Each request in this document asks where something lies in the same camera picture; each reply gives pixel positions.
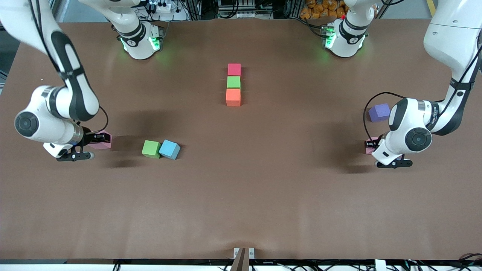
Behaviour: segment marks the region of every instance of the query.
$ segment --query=orange cube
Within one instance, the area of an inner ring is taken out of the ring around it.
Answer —
[[[229,107],[241,106],[241,89],[226,89],[226,105]]]

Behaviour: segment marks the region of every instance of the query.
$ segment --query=brown table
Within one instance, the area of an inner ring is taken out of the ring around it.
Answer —
[[[114,135],[112,150],[76,163],[14,130],[35,87],[61,85],[47,57],[22,45],[0,96],[0,258],[481,251],[481,82],[461,127],[409,156],[413,167],[378,170],[362,154],[372,95],[445,96],[451,73],[423,49],[427,25],[375,20],[361,51],[341,59],[297,21],[173,23],[164,50],[137,61],[110,24],[64,24]],[[240,108],[224,105],[230,62],[243,66]],[[98,114],[84,125],[103,123]],[[165,138],[182,145],[178,160],[141,156],[144,140]]]

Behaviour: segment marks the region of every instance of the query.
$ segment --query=foam cube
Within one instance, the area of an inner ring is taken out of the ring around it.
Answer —
[[[161,155],[159,154],[159,149],[161,148],[161,144],[157,141],[144,141],[144,147],[142,148],[142,154],[149,158],[157,158],[159,159]]]
[[[112,146],[112,138],[113,136],[111,134],[109,134],[108,132],[106,131],[100,131],[100,133],[106,133],[110,136],[110,143],[106,143],[106,142],[100,142],[100,143],[91,143],[89,144],[90,147],[94,148],[94,149],[110,149],[110,147]]]
[[[368,114],[371,122],[382,122],[390,116],[390,107],[388,104],[376,105],[368,111]]]
[[[228,88],[241,88],[241,77],[228,76]]]
[[[372,139],[372,140],[376,140],[376,139],[378,139],[378,137],[372,137],[371,139]],[[373,152],[374,150],[375,150],[375,148],[371,148],[371,147],[368,147],[368,148],[367,148],[367,147],[365,147],[365,153],[366,153],[366,154],[372,154],[372,152]]]
[[[241,90],[239,88],[226,89],[226,105],[229,107],[241,106]]]
[[[241,64],[229,63],[228,64],[228,76],[241,76]]]
[[[165,139],[161,145],[159,154],[169,159],[176,160],[180,150],[181,147],[178,144]]]

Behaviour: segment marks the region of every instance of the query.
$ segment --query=pink cube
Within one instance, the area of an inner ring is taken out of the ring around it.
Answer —
[[[228,64],[228,76],[241,76],[241,64],[229,63]]]
[[[100,143],[91,143],[89,144],[88,146],[94,148],[94,149],[110,149],[110,147],[112,146],[112,138],[113,136],[111,134],[109,134],[108,132],[106,131],[100,131],[100,133],[106,133],[110,136],[110,143],[106,143],[106,142],[100,142]]]
[[[365,153],[366,154],[372,154],[372,152],[375,150],[375,148],[365,148]]]

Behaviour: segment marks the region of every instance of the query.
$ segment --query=green cube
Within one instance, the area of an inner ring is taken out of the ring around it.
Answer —
[[[228,76],[228,88],[241,88],[241,76]]]
[[[160,148],[161,148],[161,144],[159,142],[146,140],[146,141],[144,141],[144,147],[142,148],[142,154],[146,157],[158,159],[161,156],[159,154]]]

